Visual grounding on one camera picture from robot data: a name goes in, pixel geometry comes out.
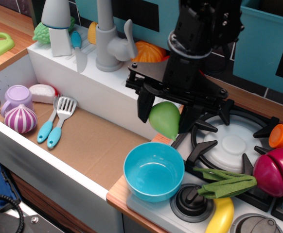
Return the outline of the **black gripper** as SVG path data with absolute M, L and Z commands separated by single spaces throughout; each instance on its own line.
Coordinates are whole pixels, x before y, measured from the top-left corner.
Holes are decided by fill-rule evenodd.
M 205 54 L 182 54 L 171 51 L 158 63 L 133 62 L 125 86 L 138 95 L 138 117 L 146 123 L 156 97 L 183 105 L 178 133 L 187 133 L 203 112 L 217 114 L 228 92 L 208 80 L 206 66 L 212 49 Z

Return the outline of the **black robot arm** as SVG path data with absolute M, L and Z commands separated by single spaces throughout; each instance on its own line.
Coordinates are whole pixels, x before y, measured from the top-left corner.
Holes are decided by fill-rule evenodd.
M 149 119 L 155 97 L 183 105 L 179 132 L 186 133 L 203 113 L 218 114 L 228 92 L 208 80 L 203 62 L 213 49 L 238 39 L 239 0 L 182 1 L 175 29 L 169 34 L 170 56 L 158 63 L 132 63 L 126 81 L 138 94 L 138 117 Z

